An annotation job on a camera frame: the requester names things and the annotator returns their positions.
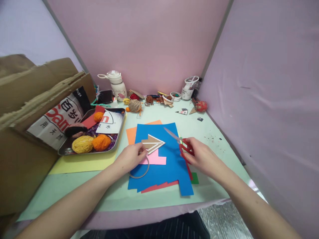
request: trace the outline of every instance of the dark pants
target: dark pants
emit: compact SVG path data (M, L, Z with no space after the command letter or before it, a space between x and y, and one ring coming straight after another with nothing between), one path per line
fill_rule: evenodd
M203 238L209 239L209 232L197 211L186 213L161 222L126 229L107 230L105 237L109 238Z

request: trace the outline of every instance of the person's left hand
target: person's left hand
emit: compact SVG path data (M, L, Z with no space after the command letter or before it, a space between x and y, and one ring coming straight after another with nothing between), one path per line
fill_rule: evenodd
M147 150L144 144L129 145L123 149L122 153L115 160L114 165L124 175L134 169L146 157L146 154Z

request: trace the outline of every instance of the red yarn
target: red yarn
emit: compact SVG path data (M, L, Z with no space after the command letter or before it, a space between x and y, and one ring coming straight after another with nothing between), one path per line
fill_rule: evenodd
M140 98L136 94L131 94L130 96L131 100L139 100Z
M207 110L207 103L206 101L198 101L195 105L195 108L198 112L205 112Z

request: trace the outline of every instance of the hand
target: hand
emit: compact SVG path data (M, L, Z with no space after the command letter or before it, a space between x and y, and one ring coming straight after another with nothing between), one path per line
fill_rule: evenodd
M193 147L195 156L187 152L184 152L184 155L193 166L217 182L226 177L230 169L206 144L203 144L194 137L187 138L186 141Z
M147 154L147 150L142 143L127 146L117 157L114 166L124 175L135 168Z

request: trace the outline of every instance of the blue paper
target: blue paper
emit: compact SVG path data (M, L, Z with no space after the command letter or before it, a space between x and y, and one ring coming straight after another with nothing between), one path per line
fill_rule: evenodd
M178 135L175 123L137 125L135 143L147 139L148 134L165 142L165 144L159 148L159 156L166 157L166 165L150 165L149 171L144 177L140 179L130 177L128 189L137 189L137 192L140 192L154 185L160 185L165 182L171 183L178 180L182 196L194 195L186 162L180 156L179 145L164 128ZM131 174L133 176L140 176L145 173L146 170L147 165L139 164L131 171Z

